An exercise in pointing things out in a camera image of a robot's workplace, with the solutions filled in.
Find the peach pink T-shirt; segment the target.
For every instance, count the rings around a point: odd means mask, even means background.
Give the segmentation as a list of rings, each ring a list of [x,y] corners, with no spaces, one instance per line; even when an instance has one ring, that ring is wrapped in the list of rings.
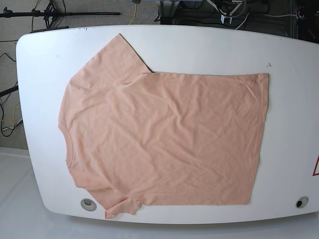
[[[268,88],[267,73],[152,72],[117,35],[66,86],[69,173],[106,219],[149,205],[247,205]]]

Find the black tripod stand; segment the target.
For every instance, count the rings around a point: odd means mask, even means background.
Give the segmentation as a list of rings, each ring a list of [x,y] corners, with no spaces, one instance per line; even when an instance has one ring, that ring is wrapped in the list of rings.
[[[5,7],[0,14],[1,18],[14,18],[14,17],[31,17],[31,33],[36,33],[39,31],[48,31],[48,30],[56,30],[56,29],[68,29],[69,27],[60,27],[63,19],[67,16],[96,16],[96,15],[120,15],[120,12],[67,12],[66,4],[63,0],[63,11],[59,11],[54,4],[53,0],[48,1],[47,7],[43,10],[37,10],[37,6],[40,3],[38,0],[35,4],[35,7],[30,12],[13,12],[12,10]],[[34,18],[41,17],[45,22],[45,29],[34,30]]]

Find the red triangle warning sticker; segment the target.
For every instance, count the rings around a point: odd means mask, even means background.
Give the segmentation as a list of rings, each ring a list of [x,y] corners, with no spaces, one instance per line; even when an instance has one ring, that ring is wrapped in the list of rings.
[[[314,171],[313,171],[313,176],[318,176],[319,175],[319,157],[317,158]]]

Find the black equipment frame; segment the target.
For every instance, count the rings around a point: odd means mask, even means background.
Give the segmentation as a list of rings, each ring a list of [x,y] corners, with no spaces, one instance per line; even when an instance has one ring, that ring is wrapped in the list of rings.
[[[246,30],[319,41],[317,0],[159,0],[155,22]]]

